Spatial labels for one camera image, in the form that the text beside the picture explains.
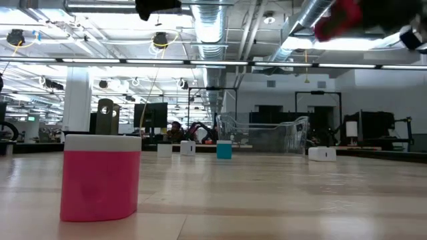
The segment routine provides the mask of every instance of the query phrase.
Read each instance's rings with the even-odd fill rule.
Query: white lid
[[[232,144],[232,142],[230,140],[218,140],[216,144]]]
[[[141,137],[69,134],[64,151],[141,151]]]

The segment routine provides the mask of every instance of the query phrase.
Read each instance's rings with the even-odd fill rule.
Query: light fixture
[[[180,60],[143,60],[143,59],[130,59],[128,63],[146,63],[146,64],[183,64],[184,61]]]
[[[6,113],[6,116],[7,117],[26,117],[26,116],[28,116],[28,114],[18,114],[18,113],[9,114],[9,113]]]
[[[0,57],[0,61],[56,62],[56,59],[52,59],[52,58],[36,58],[36,57]]]
[[[275,62],[258,62],[255,66],[262,67],[311,67],[311,63],[275,63]]]
[[[247,65],[246,61],[190,61],[191,64],[195,65]]]
[[[130,4],[113,4],[113,5],[109,5],[109,4],[68,4],[68,8],[103,8],[103,9],[134,9],[135,5],[130,5]]]
[[[411,65],[384,65],[382,69],[392,70],[427,70],[427,66],[411,66]]]
[[[373,69],[373,68],[375,68],[375,65],[371,65],[371,64],[320,63],[319,67],[351,68],[351,69]]]
[[[276,19],[273,17],[273,15],[274,15],[273,11],[266,11],[264,13],[264,16],[263,16],[263,17],[265,17],[264,23],[268,24],[268,25],[274,23],[276,21]]]
[[[66,63],[120,63],[119,59],[62,59]]]
[[[319,50],[367,51],[377,44],[376,39],[338,38],[326,42],[316,41],[312,48]]]

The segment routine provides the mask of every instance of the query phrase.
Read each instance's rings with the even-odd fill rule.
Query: person
[[[174,121],[172,128],[167,132],[167,138],[171,141],[180,142],[184,136],[184,132],[181,128],[181,123]]]

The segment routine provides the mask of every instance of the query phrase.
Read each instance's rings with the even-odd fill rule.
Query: pink cup
[[[67,135],[62,221],[106,221],[137,209],[141,138]]]

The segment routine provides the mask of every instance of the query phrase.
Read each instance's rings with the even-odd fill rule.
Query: white block
[[[194,156],[195,141],[181,141],[180,154],[185,156]]]
[[[336,150],[331,147],[310,147],[308,159],[313,161],[336,161]]]
[[[157,144],[157,157],[172,157],[172,144]]]

